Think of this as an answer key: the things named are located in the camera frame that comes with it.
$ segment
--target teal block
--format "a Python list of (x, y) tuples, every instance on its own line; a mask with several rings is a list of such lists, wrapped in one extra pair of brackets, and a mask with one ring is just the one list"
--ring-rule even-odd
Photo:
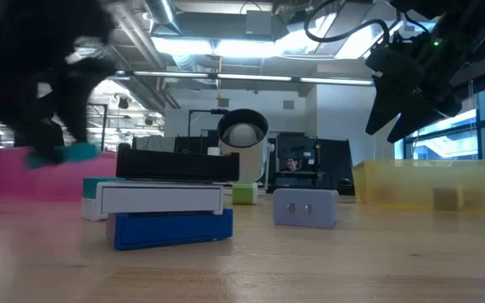
[(102, 178), (84, 178), (82, 197), (86, 199), (97, 199), (97, 184), (99, 182), (122, 181), (123, 178), (102, 177)]
[[(97, 149), (97, 147), (89, 143), (76, 143), (70, 146), (58, 148), (56, 151), (61, 154), (63, 162), (81, 162), (93, 160), (100, 155), (100, 151)], [(51, 163), (49, 163), (43, 157), (40, 157), (35, 151), (30, 152), (25, 157), (25, 161), (31, 169), (51, 165)]]

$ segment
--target glass window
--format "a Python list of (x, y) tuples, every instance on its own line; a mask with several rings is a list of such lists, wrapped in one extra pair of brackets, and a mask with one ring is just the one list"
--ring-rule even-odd
[(464, 131), (459, 134), (417, 141), (413, 144), (413, 159), (419, 160), (475, 160), (478, 159), (477, 132)]
[(394, 143), (394, 159), (403, 160), (405, 156), (403, 155), (403, 139)]
[(415, 131), (413, 133), (413, 136), (425, 135), (439, 130), (448, 130), (449, 128), (452, 128), (452, 127), (475, 123), (476, 121), (477, 121), (477, 111), (475, 109), (471, 109), (471, 110), (467, 110), (467, 112), (465, 113), (458, 114), (456, 117), (451, 117), (451, 118), (433, 123), (432, 125), (428, 125), (420, 129), (418, 132)]

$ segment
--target black robotic claw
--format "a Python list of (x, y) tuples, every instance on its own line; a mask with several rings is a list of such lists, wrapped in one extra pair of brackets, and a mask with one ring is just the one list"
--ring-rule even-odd
[(399, 115), (388, 136), (390, 142), (395, 142), (460, 113), (461, 101), (451, 93), (450, 82), (477, 55), (485, 40), (485, 1), (459, 3), (391, 1), (404, 13), (413, 9), (430, 19), (441, 17), (431, 33), (424, 32), (411, 43), (396, 34), (392, 43), (381, 45), (366, 60), (375, 71), (376, 84), (368, 134), (375, 134)]
[[(89, 94), (115, 73), (111, 62), (88, 58), (68, 65), (65, 58), (77, 38), (107, 43), (114, 28), (98, 0), (0, 0), (0, 121), (51, 163), (61, 162), (60, 140), (47, 119), (57, 114), (76, 141), (87, 141)], [(52, 86), (41, 99), (39, 81)]]

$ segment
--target white wall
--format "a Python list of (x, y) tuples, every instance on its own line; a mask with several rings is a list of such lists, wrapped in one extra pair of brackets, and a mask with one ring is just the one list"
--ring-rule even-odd
[[(164, 135), (186, 136), (188, 132), (189, 109), (217, 109), (217, 91), (173, 90), (173, 97), (182, 109), (166, 111)], [(240, 90), (221, 91), (223, 98), (230, 99), (228, 109), (253, 109), (261, 113), (269, 122), (269, 131), (301, 132), (306, 130), (305, 98), (298, 92), (260, 91), (258, 94)], [(295, 101), (295, 109), (283, 109), (284, 100)], [(199, 136), (202, 130), (215, 130), (220, 115), (194, 113), (192, 115), (191, 136)]]
[(394, 158), (394, 145), (386, 141), (394, 122), (374, 136), (365, 132), (374, 97), (373, 87), (317, 86), (317, 136), (349, 140), (353, 165)]
[(306, 96), (306, 135), (317, 136), (317, 86)]

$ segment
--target table surface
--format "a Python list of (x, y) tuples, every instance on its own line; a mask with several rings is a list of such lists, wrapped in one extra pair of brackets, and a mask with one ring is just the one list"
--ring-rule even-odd
[(485, 303), (485, 216), (346, 203), (319, 230), (271, 205), (235, 206), (230, 240), (116, 252), (77, 203), (0, 203), (0, 302)]

